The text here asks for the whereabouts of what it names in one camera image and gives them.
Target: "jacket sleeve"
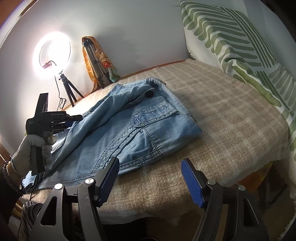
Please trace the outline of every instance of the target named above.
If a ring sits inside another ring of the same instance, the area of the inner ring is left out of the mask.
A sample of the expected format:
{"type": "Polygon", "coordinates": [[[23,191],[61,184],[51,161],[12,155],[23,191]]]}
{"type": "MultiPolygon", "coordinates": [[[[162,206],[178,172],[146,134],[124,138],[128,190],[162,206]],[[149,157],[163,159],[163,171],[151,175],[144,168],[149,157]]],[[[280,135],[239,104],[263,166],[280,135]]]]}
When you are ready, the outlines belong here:
{"type": "Polygon", "coordinates": [[[6,166],[0,168],[0,215],[8,223],[15,203],[22,196],[22,190],[10,182],[6,166]]]}

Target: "white glove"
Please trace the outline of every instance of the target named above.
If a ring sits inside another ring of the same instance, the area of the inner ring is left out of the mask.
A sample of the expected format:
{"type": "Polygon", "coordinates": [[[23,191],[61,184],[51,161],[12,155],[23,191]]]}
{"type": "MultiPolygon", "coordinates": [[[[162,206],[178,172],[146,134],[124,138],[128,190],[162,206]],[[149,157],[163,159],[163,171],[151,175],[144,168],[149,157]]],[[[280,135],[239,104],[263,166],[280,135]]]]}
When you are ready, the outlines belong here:
{"type": "Polygon", "coordinates": [[[44,166],[50,165],[52,162],[52,145],[57,141],[56,137],[50,135],[47,143],[42,137],[37,135],[27,135],[24,137],[17,152],[12,156],[11,161],[18,175],[24,178],[31,168],[31,146],[42,147],[42,156],[44,166]]]}

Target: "pocket flap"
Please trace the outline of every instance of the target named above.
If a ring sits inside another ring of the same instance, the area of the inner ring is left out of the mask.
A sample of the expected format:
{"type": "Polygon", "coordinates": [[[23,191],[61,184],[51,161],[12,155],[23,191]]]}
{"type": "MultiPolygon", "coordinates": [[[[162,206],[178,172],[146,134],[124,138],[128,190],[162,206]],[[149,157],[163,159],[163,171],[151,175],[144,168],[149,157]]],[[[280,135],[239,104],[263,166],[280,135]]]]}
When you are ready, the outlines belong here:
{"type": "Polygon", "coordinates": [[[143,110],[136,110],[132,118],[133,126],[134,127],[145,126],[153,122],[167,118],[168,116],[178,111],[169,103],[167,103],[163,98],[161,99],[163,101],[160,102],[159,104],[153,105],[143,110]]]}

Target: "black button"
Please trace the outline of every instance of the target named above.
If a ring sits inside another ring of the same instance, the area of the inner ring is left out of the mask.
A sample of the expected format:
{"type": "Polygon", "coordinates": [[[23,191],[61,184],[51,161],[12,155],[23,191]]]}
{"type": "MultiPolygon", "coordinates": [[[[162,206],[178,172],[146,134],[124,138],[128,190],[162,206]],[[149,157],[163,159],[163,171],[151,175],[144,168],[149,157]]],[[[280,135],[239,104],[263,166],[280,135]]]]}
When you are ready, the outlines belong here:
{"type": "Polygon", "coordinates": [[[154,96],[154,92],[153,91],[147,91],[145,93],[146,98],[152,98],[154,96]]]}

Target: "blue gripper pad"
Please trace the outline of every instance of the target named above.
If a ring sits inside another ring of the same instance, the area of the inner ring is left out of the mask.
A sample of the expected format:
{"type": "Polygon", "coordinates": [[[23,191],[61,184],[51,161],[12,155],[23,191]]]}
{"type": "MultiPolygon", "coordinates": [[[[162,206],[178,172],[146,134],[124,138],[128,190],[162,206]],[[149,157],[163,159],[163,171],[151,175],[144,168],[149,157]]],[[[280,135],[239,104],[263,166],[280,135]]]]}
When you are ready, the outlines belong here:
{"type": "Polygon", "coordinates": [[[192,168],[194,168],[193,165],[190,164],[187,162],[186,159],[184,159],[181,162],[181,172],[187,184],[193,202],[197,204],[200,208],[204,208],[206,202],[202,196],[202,185],[199,183],[196,175],[194,174],[194,171],[192,170],[192,168]]]}
{"type": "Polygon", "coordinates": [[[119,160],[116,159],[112,166],[109,169],[109,172],[107,173],[101,188],[100,188],[100,198],[99,198],[99,204],[100,206],[103,205],[103,203],[107,202],[108,197],[110,195],[110,192],[112,190],[112,187],[114,185],[114,182],[116,180],[116,177],[119,172],[119,160]]]}

